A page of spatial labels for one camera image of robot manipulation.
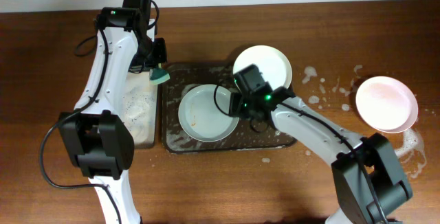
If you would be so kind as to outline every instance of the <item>sponge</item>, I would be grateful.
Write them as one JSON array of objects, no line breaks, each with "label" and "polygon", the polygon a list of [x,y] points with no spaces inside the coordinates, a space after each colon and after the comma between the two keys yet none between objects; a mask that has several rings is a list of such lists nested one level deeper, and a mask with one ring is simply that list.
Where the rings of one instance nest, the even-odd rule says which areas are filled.
[{"label": "sponge", "polygon": [[150,69],[150,82],[153,85],[159,85],[170,80],[170,74],[159,67]]}]

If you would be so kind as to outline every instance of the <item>white dish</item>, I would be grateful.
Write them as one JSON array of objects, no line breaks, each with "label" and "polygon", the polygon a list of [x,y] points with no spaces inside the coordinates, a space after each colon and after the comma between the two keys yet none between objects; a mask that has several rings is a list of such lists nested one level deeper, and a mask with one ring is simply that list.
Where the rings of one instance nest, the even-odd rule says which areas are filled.
[{"label": "white dish", "polygon": [[[201,142],[215,142],[227,137],[239,123],[237,117],[222,114],[214,103],[215,85],[191,89],[179,105],[179,122],[183,130]],[[217,104],[229,111],[231,93],[224,87],[217,89]]]},{"label": "white dish", "polygon": [[287,57],[279,50],[266,45],[248,48],[235,60],[232,73],[235,74],[252,64],[258,67],[263,79],[269,82],[273,90],[290,86],[292,68]]},{"label": "white dish", "polygon": [[419,113],[411,90],[404,83],[386,76],[370,78],[360,85],[356,107],[368,125],[386,133],[407,130]]}]

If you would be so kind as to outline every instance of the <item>wire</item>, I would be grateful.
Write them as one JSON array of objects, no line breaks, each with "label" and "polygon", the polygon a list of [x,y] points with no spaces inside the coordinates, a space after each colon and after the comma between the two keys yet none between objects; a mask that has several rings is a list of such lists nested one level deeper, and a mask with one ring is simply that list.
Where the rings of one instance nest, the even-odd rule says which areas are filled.
[{"label": "wire", "polygon": [[57,121],[50,129],[49,131],[46,133],[45,137],[43,138],[43,141],[41,142],[40,145],[40,151],[38,154],[38,161],[40,163],[40,171],[41,174],[44,178],[44,180],[46,180],[46,182],[48,182],[51,186],[58,188],[58,189],[66,189],[66,190],[70,190],[70,189],[80,189],[80,188],[95,188],[95,187],[99,187],[102,188],[105,193],[107,194],[107,196],[110,199],[111,204],[113,205],[113,207],[115,208],[116,211],[116,215],[118,216],[118,222],[119,224],[122,224],[122,220],[121,220],[121,216],[119,213],[119,209],[118,206],[116,205],[113,197],[111,196],[111,193],[109,191],[109,187],[104,185],[104,184],[98,184],[98,183],[88,183],[88,184],[78,184],[78,185],[72,185],[72,186],[63,186],[57,183],[54,183],[49,176],[46,173],[46,170],[44,168],[44,163],[43,163],[43,153],[44,153],[44,148],[47,142],[47,139],[49,138],[49,136],[54,132],[55,129],[57,129],[59,126],[61,126],[63,123],[65,123],[66,121],[68,121],[69,119],[77,116],[81,111],[84,111],[85,109],[89,108],[96,100],[96,98],[98,97],[98,94],[101,90],[102,84],[104,82],[104,77],[105,77],[105,72],[107,70],[107,65],[109,62],[109,45],[107,43],[107,38],[105,36],[105,33],[102,29],[99,29],[99,32],[101,33],[102,39],[104,41],[104,46],[105,46],[105,60],[104,60],[104,65],[102,66],[102,73],[99,79],[99,83],[98,86],[96,87],[96,91],[93,94],[92,97],[89,97],[90,100],[88,101],[88,103],[86,103],[85,106],[76,109],[73,113],[71,113],[70,115],[68,115],[67,117],[64,117],[63,119]]},{"label": "wire", "polygon": [[[96,46],[98,45],[98,39],[97,39],[98,37],[96,36],[96,34],[98,33],[98,26],[97,26],[98,21],[97,21],[96,19],[94,19],[93,21],[94,21],[94,22],[93,22],[93,26],[95,27],[95,35],[86,38],[85,40],[81,41],[81,42],[75,47],[75,50],[74,50],[74,55],[75,55],[75,56],[85,57],[85,56],[88,56],[88,55],[92,54],[92,53],[95,51]],[[88,42],[88,41],[90,41],[90,40],[92,40],[92,39],[94,39],[94,38],[96,38],[96,40],[95,40],[95,44],[93,45],[93,48],[91,48],[88,52],[86,52],[86,53],[84,53],[84,54],[80,54],[80,53],[78,52],[78,50],[81,48],[81,46],[83,46],[86,42]]]},{"label": "wire", "polygon": [[84,53],[84,54],[80,54],[80,53],[78,52],[78,50],[79,50],[80,47],[83,46],[87,41],[90,41],[90,40],[92,40],[92,39],[94,39],[94,38],[96,38],[96,35],[90,36],[90,37],[86,38],[85,40],[81,41],[81,43],[79,43],[79,44],[75,47],[75,50],[74,50],[74,54],[75,54],[75,56],[85,57],[85,56],[88,56],[88,55],[92,54],[92,53],[95,51],[95,49],[96,49],[96,45],[98,44],[98,39],[95,40],[95,45],[94,45],[93,48],[91,48],[88,52],[86,52],[86,53]]},{"label": "wire", "polygon": [[219,104],[217,104],[217,89],[218,89],[219,87],[220,87],[220,86],[217,85],[217,86],[215,87],[215,89],[214,89],[214,104],[215,104],[215,106],[218,108],[218,110],[219,110],[221,113],[223,113],[223,114],[225,114],[226,116],[230,117],[230,115],[227,114],[226,112],[224,112],[222,109],[220,109]]},{"label": "wire", "polygon": [[144,71],[144,68],[145,68],[145,61],[144,61],[144,64],[142,64],[142,66],[139,69],[139,71],[134,71],[134,67],[131,67],[131,68],[129,68],[129,72],[133,73],[133,74],[140,74],[140,73],[142,73]]},{"label": "wire", "polygon": [[342,142],[343,144],[345,144],[345,146],[347,146],[347,148],[349,148],[349,150],[351,151],[351,153],[352,153],[353,156],[355,157],[356,162],[357,162],[357,164],[359,165],[359,167],[360,167],[362,173],[364,174],[364,177],[365,177],[366,183],[368,184],[368,188],[370,189],[370,192],[371,192],[371,195],[373,196],[373,200],[374,200],[374,202],[375,202],[375,205],[376,205],[376,207],[377,207],[377,210],[379,211],[379,215],[381,216],[381,218],[382,218],[384,224],[388,224],[388,220],[386,219],[386,216],[385,216],[384,210],[382,209],[382,206],[381,206],[381,204],[380,204],[380,202],[379,202],[379,198],[378,198],[377,195],[376,195],[376,191],[374,190],[374,186],[373,186],[373,183],[371,182],[371,179],[370,179],[370,177],[369,177],[369,174],[367,173],[364,164],[362,163],[362,161],[360,160],[360,158],[356,155],[356,152],[355,152],[354,148],[353,148],[352,145],[347,141],[347,139],[346,139],[344,136],[342,136],[341,134],[339,134],[337,131],[335,131],[334,128],[332,128],[330,125],[328,125],[326,122],[322,121],[321,119],[319,119],[319,118],[317,118],[317,117],[315,117],[315,116],[313,116],[313,115],[310,115],[310,114],[306,113],[305,111],[301,111],[301,110],[299,110],[299,109],[297,109],[297,108],[295,108],[295,107],[291,107],[291,106],[289,106],[288,104],[281,103],[281,105],[284,106],[284,107],[287,107],[288,109],[291,109],[292,111],[295,111],[295,112],[297,112],[297,113],[299,113],[299,114],[301,114],[301,115],[304,115],[304,116],[306,116],[306,117],[308,117],[308,118],[310,118],[310,119],[313,119],[313,120],[317,121],[317,122],[320,123],[320,124],[322,124],[325,128],[329,129],[329,130],[330,130],[330,131],[331,131],[331,132],[332,132],[337,138],[339,138],[339,139],[341,140],[341,142]]},{"label": "wire", "polygon": [[156,10],[156,19],[154,20],[154,22],[152,22],[150,25],[148,25],[148,27],[147,27],[148,30],[155,27],[157,24],[157,21],[159,20],[159,7],[157,6],[156,2],[154,2],[153,0],[151,0],[151,3],[154,5],[154,9]]}]

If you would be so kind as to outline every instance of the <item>pink plate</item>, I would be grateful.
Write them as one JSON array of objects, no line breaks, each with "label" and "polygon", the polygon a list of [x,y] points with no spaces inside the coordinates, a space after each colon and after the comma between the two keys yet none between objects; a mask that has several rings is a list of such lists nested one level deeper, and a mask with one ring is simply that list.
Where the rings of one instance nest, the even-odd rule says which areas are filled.
[{"label": "pink plate", "polygon": [[368,125],[387,133],[407,130],[419,113],[412,91],[404,83],[386,76],[370,78],[360,85],[356,107]]}]

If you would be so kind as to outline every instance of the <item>white bowl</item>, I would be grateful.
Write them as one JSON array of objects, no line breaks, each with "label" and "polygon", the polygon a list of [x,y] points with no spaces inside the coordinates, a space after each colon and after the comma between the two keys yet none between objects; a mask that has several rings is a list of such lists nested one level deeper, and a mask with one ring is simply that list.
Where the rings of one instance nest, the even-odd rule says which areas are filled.
[{"label": "white bowl", "polygon": [[[201,142],[215,142],[234,131],[239,118],[222,114],[214,103],[216,85],[202,85],[191,89],[179,105],[179,122],[183,130]],[[217,89],[217,104],[229,112],[231,93],[224,87]]]},{"label": "white bowl", "polygon": [[404,83],[386,76],[370,78],[360,85],[356,107],[368,125],[386,133],[409,129],[419,113],[412,91]]},{"label": "white bowl", "polygon": [[263,79],[269,82],[273,90],[290,86],[292,67],[287,57],[279,50],[266,45],[247,48],[236,58],[232,73],[235,74],[252,64],[258,67]]}]

